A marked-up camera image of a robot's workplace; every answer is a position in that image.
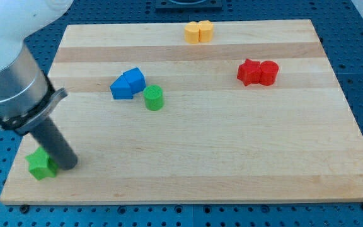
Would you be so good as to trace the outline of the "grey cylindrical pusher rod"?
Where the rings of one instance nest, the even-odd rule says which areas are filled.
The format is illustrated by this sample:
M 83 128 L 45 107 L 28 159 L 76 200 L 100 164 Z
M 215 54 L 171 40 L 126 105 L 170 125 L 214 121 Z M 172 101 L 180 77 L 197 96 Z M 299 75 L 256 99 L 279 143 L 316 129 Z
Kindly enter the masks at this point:
M 50 117 L 30 131 L 59 168 L 70 170 L 78 163 L 78 157 Z

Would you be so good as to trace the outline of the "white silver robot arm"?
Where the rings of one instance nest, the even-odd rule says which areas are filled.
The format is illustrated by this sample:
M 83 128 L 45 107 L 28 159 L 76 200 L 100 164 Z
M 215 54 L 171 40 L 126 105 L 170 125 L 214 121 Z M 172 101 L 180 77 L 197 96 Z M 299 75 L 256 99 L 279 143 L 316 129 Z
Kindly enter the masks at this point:
M 49 115 L 66 97 L 55 89 L 25 45 L 26 37 L 60 18 L 72 0 L 0 0 L 0 128 L 30 133 L 59 168 L 78 157 Z

